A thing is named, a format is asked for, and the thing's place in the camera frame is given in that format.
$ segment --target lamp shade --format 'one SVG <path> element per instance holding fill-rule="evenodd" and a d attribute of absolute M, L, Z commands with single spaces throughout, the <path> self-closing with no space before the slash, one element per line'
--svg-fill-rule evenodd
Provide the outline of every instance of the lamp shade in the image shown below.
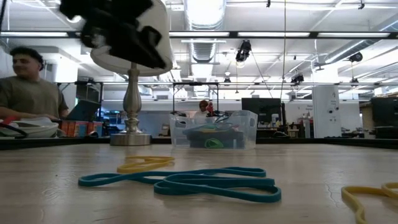
<path fill-rule="evenodd" d="M 172 49 L 169 37 L 169 20 L 167 18 L 167 10 L 161 0 L 152 0 L 153 6 L 146 10 L 137 20 L 140 22 L 140 28 L 144 26 L 151 26 L 162 34 L 162 39 L 158 43 L 156 50 L 166 63 L 166 68 L 153 69 L 143 65 L 137 64 L 137 69 L 140 71 L 140 76 L 156 76 L 167 73 L 173 67 Z M 91 51 L 91 58 L 94 63 L 109 71 L 127 74 L 131 68 L 131 62 L 125 59 L 114 57 L 109 54 L 110 46 L 102 46 Z"/>

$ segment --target ceiling light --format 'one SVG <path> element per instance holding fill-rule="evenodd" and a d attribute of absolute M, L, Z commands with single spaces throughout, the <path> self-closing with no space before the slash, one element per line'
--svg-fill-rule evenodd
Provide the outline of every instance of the ceiling light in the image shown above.
<path fill-rule="evenodd" d="M 226 40 L 181 40 L 183 44 L 225 44 Z"/>
<path fill-rule="evenodd" d="M 9 32 L 1 31 L 2 37 L 68 37 L 66 32 Z"/>
<path fill-rule="evenodd" d="M 67 21 L 70 22 L 70 23 L 80 22 L 81 21 L 81 16 L 75 16 L 73 19 L 68 19 L 67 18 Z"/>
<path fill-rule="evenodd" d="M 318 37 L 388 37 L 390 33 L 385 32 L 373 32 L 373 33 L 360 33 L 360 32 L 321 32 Z"/>
<path fill-rule="evenodd" d="M 237 68 L 243 68 L 244 67 L 244 62 L 236 62 L 236 67 Z"/>
<path fill-rule="evenodd" d="M 238 37 L 308 37 L 309 32 L 238 32 Z"/>
<path fill-rule="evenodd" d="M 171 37 L 227 37 L 227 36 L 229 36 L 229 32 L 203 32 L 203 31 L 174 32 L 174 31 L 170 31 L 169 36 L 171 36 Z"/>

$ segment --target computer monitor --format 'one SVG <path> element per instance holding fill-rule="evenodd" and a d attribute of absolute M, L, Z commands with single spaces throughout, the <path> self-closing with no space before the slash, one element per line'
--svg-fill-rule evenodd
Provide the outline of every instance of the computer monitor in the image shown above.
<path fill-rule="evenodd" d="M 279 98 L 242 98 L 242 110 L 256 113 L 259 122 L 271 123 L 273 114 L 281 119 L 280 103 Z"/>
<path fill-rule="evenodd" d="M 372 98 L 375 126 L 398 126 L 398 98 Z"/>

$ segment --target ceiling duct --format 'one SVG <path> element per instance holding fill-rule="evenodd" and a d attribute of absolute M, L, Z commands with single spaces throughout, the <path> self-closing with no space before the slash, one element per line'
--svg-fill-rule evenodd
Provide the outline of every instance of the ceiling duct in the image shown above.
<path fill-rule="evenodd" d="M 397 32 L 398 30 L 398 14 L 391 17 L 390 19 L 384 21 L 379 24 L 372 31 L 380 31 L 380 32 Z M 380 40 L 353 40 L 345 46 L 339 48 L 338 50 L 326 55 L 324 58 L 324 63 L 320 63 L 320 65 L 328 65 L 331 63 L 339 62 L 345 58 L 348 58 L 359 51 L 366 49 Z"/>
<path fill-rule="evenodd" d="M 225 7 L 226 0 L 184 0 L 185 19 L 188 29 L 200 31 L 221 30 Z M 190 47 L 192 57 L 198 63 L 208 63 L 215 56 L 216 44 L 192 43 Z"/>

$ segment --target lamp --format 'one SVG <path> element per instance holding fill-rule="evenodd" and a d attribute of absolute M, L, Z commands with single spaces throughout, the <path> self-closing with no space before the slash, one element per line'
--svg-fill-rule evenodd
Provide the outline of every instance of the lamp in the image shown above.
<path fill-rule="evenodd" d="M 144 134 L 138 128 L 138 112 L 141 110 L 141 96 L 138 89 L 138 76 L 156 76 L 167 73 L 173 67 L 172 51 L 169 39 L 169 22 L 167 11 L 161 0 L 152 0 L 153 6 L 137 18 L 140 27 L 149 26 L 157 30 L 162 38 L 155 50 L 165 63 L 164 68 L 149 68 L 139 63 L 112 56 L 109 53 L 111 47 L 104 45 L 91 51 L 94 63 L 102 68 L 120 74 L 128 74 L 129 82 L 123 99 L 123 109 L 127 112 L 125 120 L 126 129 L 121 133 L 111 136 L 111 145 L 116 146 L 140 146 L 150 144 L 150 135 Z M 131 49 L 131 55 L 138 54 Z"/>

